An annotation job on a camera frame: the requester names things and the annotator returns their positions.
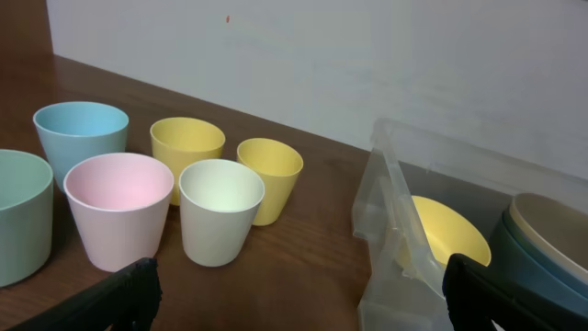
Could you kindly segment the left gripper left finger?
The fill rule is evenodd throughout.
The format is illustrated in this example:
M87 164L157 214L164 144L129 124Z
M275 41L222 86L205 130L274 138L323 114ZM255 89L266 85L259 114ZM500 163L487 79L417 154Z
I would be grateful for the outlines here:
M141 258L10 329L149 330L163 295L157 267L155 258Z

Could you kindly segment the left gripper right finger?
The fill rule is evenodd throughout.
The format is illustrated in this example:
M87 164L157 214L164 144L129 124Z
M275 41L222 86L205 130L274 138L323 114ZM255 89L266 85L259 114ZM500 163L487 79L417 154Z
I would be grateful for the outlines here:
M462 254L450 256L442 292L455 331L585 330L587 315L568 310Z

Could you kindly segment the yellow bowl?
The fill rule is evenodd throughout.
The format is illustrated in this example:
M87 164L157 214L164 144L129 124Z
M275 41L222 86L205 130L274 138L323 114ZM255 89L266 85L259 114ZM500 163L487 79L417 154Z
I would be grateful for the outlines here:
M448 206L422 196L413 203L424 228L435 260L447 267L451 255L459 253L487 267L492 252L480 231L465 217Z

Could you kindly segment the large beige bowl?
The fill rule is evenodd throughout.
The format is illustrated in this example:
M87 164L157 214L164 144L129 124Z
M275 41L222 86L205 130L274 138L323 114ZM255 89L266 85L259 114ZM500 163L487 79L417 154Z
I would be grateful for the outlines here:
M587 215L558 200L535 193L513 197L511 227L532 254L554 273L587 283Z

